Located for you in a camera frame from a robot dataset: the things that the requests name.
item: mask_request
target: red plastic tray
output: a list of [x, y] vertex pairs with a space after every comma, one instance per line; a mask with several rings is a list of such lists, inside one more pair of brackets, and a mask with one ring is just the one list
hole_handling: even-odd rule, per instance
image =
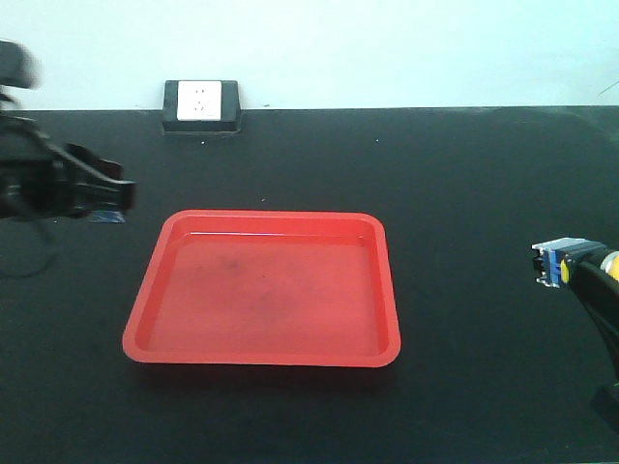
[[123, 336], [143, 363], [378, 367], [399, 346], [384, 229], [352, 213], [175, 214]]

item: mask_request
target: black tabletop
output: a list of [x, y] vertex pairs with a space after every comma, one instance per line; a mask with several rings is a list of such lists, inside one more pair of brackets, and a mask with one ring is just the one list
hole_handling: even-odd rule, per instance
[[[0, 462], [570, 462], [619, 457], [614, 380], [530, 246], [619, 247], [619, 108], [248, 111], [163, 136], [158, 111], [31, 112], [139, 182], [124, 225], [47, 221], [58, 262], [0, 280]], [[378, 369], [141, 365], [121, 336], [184, 209], [364, 212], [385, 225], [402, 349]], [[0, 221], [3, 265], [37, 258]]]

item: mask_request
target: cable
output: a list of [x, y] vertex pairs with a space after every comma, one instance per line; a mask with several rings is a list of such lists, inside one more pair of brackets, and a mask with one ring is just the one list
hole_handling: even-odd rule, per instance
[[35, 233], [39, 235], [44, 245], [46, 245], [47, 253], [43, 264], [39, 268], [25, 273], [8, 273], [0, 269], [0, 278], [28, 278], [44, 273], [53, 265], [58, 256], [58, 249], [53, 235], [45, 227], [41, 218], [21, 199], [18, 186], [11, 185], [5, 188], [2, 199], [16, 214], [28, 221]]
[[619, 378], [619, 283], [599, 267], [582, 261], [576, 266], [570, 287], [598, 328]]

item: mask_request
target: electrical outlet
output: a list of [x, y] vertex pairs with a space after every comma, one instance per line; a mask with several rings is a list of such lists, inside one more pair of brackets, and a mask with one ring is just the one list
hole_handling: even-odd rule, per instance
[[236, 80], [167, 80], [163, 89], [163, 131], [223, 136], [241, 130]]
[[176, 119], [179, 121], [219, 121], [221, 119], [221, 81], [179, 81]]

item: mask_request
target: robotic arm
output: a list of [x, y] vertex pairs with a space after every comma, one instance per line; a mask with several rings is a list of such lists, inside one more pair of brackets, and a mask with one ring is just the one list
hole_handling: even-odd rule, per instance
[[[600, 242], [563, 238], [532, 245], [537, 281], [569, 288], [582, 302], [604, 339], [619, 379], [619, 251]], [[598, 414], [619, 433], [619, 381], [603, 386], [592, 400]]]
[[54, 145], [31, 119], [3, 111], [14, 102], [3, 86], [30, 88], [32, 60], [16, 43], [0, 41], [0, 218], [83, 218], [122, 222], [135, 183], [122, 166], [87, 149]]

